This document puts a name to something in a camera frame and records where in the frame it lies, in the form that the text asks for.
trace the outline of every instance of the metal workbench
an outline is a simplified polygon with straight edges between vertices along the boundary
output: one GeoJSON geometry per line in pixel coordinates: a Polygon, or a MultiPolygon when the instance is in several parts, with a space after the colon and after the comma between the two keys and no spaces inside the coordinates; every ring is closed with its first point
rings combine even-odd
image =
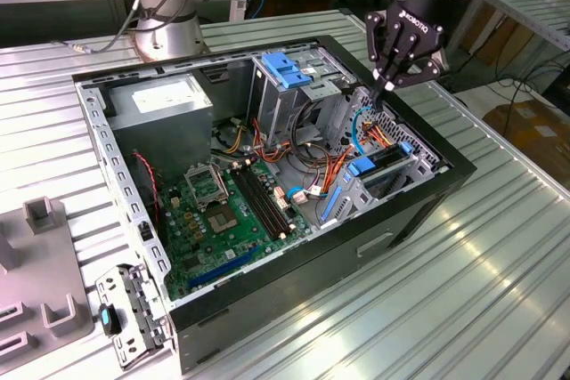
{"type": "MultiPolygon", "coordinates": [[[[340,12],[204,27],[213,51],[317,34],[366,61],[362,23],[340,12]]],[[[40,195],[65,204],[93,314],[95,279],[133,254],[69,75],[138,61],[126,38],[93,56],[48,44],[0,50],[0,210],[40,195]]],[[[199,366],[194,378],[555,379],[570,364],[570,195],[438,85],[401,95],[476,173],[409,241],[199,366]]],[[[3,380],[177,378],[175,364],[162,351],[122,373],[97,322],[90,336],[3,380]]]]}

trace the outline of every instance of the blue cable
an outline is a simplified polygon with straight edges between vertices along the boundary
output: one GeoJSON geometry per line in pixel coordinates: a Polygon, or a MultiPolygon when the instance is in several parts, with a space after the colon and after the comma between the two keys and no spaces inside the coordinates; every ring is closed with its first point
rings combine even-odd
{"type": "Polygon", "coordinates": [[[259,4],[259,7],[257,8],[256,13],[254,13],[254,14],[251,16],[250,20],[253,20],[253,19],[261,12],[261,8],[264,7],[264,3],[265,3],[265,0],[261,0],[261,4],[259,4]]]}
{"type": "Polygon", "coordinates": [[[297,193],[298,191],[303,191],[303,188],[302,188],[302,187],[298,187],[298,186],[292,188],[291,190],[289,190],[289,191],[287,192],[287,198],[291,199],[291,197],[292,197],[295,193],[297,193]]]}
{"type": "Polygon", "coordinates": [[[356,121],[358,120],[358,117],[362,114],[363,111],[370,110],[370,109],[371,109],[370,107],[362,107],[360,110],[358,110],[356,112],[356,114],[354,115],[354,119],[353,119],[353,143],[354,143],[354,146],[356,147],[356,149],[361,152],[361,154],[364,154],[364,149],[362,148],[362,146],[358,142],[358,132],[356,131],[356,121]]]}

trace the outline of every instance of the chip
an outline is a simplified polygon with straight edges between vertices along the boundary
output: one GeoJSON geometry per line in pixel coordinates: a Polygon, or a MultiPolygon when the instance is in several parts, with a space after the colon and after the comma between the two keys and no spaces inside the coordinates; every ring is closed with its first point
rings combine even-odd
{"type": "Polygon", "coordinates": [[[188,257],[182,261],[182,264],[185,269],[193,269],[194,267],[200,266],[200,260],[196,255],[192,257],[188,257]]]}
{"type": "Polygon", "coordinates": [[[220,205],[206,211],[206,218],[215,233],[237,226],[238,219],[228,205],[220,205]]]}

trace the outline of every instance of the motherboard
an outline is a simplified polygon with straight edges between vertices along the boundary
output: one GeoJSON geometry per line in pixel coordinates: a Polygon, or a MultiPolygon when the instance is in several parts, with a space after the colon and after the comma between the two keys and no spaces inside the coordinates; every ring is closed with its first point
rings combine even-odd
{"type": "Polygon", "coordinates": [[[303,216],[295,207],[284,206],[280,195],[263,161],[237,170],[203,166],[163,189],[159,198],[172,265],[166,278],[170,299],[182,298],[309,235],[303,216]],[[218,198],[204,206],[208,194],[218,198]]]}

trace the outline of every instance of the ram slot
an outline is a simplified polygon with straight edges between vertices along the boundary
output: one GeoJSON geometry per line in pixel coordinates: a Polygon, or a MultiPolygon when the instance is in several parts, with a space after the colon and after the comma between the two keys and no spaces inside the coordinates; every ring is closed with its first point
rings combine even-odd
{"type": "Polygon", "coordinates": [[[287,235],[290,233],[287,222],[283,219],[271,198],[267,196],[265,189],[261,186],[255,174],[247,169],[233,171],[232,178],[272,240],[280,239],[283,236],[282,234],[287,235]]]}

